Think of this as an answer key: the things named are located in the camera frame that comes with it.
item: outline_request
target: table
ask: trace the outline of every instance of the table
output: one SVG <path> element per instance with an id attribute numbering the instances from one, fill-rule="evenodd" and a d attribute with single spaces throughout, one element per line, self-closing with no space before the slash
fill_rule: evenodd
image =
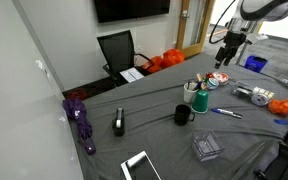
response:
<path id="1" fill-rule="evenodd" d="M 207 112 L 197 114 L 195 121 L 177 126 L 173 115 L 178 104 L 184 104 L 183 85 L 196 73 L 214 72 L 215 60 L 200 54 L 184 63 L 149 75 L 136 82 L 105 92 L 84 101 L 87 118 L 93 126 L 97 152 L 88 156 L 76 144 L 85 179 L 112 179 L 123 176 L 120 164 L 146 151 L 163 180 L 179 179 L 246 179 L 272 159 L 276 141 L 282 140 L 288 126 L 273 119 L 288 119 L 270 113 L 230 94 L 223 86 L 209 92 L 209 108 L 217 107 L 243 114 L 243 119 Z M 231 78 L 275 92 L 277 98 L 288 98 L 288 85 L 242 67 L 222 67 Z M 112 120 L 116 109 L 125 111 L 126 131 L 116 137 Z M 71 122 L 77 140 L 76 124 Z M 199 162 L 191 148 L 195 131 L 213 130 L 225 147 L 214 160 Z"/>

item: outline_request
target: green cup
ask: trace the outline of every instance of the green cup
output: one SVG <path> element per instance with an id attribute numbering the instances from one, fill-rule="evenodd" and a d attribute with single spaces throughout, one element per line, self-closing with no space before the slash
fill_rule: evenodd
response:
<path id="1" fill-rule="evenodd" d="M 195 99 L 192 104 L 192 110 L 196 113 L 206 113 L 208 103 L 208 92 L 199 90 L 196 92 Z"/>

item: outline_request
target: wall-mounted tv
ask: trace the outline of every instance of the wall-mounted tv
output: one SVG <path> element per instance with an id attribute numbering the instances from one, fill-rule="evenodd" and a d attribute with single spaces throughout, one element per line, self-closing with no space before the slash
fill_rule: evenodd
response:
<path id="1" fill-rule="evenodd" d="M 94 0 L 99 23 L 167 14 L 170 0 Z"/>

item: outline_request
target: wooden door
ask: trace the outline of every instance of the wooden door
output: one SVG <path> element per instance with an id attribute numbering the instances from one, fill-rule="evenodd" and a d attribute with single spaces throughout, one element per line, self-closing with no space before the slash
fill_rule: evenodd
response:
<path id="1" fill-rule="evenodd" d="M 202 52 L 215 0 L 183 0 L 177 49 L 185 57 Z"/>

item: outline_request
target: black mug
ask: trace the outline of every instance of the black mug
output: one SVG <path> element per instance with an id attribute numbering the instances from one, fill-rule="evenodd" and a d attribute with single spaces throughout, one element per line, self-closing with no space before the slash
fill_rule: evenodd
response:
<path id="1" fill-rule="evenodd" d="M 185 104 L 176 106 L 174 120 L 179 126 L 184 126 L 188 121 L 194 121 L 195 113 L 191 112 L 191 108 Z"/>

